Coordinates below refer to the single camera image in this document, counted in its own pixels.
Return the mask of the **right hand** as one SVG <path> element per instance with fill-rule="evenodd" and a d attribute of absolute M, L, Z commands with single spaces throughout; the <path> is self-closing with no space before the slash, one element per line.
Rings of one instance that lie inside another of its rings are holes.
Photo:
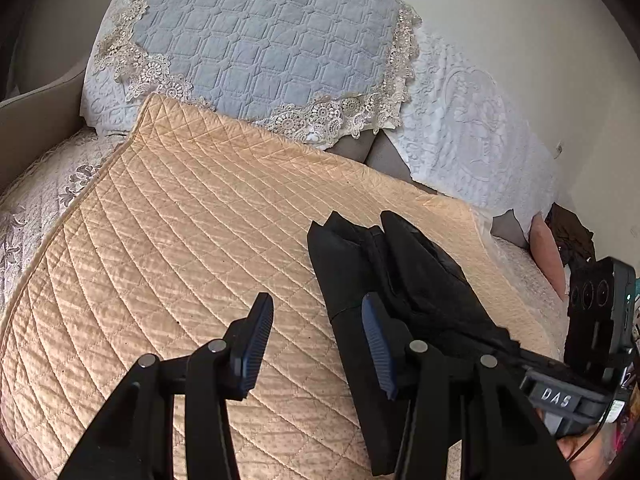
<path fill-rule="evenodd" d="M 579 437 L 565 437 L 557 440 L 561 453 L 570 458 L 591 437 L 594 429 L 589 429 Z M 605 424 L 600 432 L 578 456 L 570 462 L 570 469 L 577 480 L 598 480 L 615 457 L 615 429 L 613 425 Z"/>

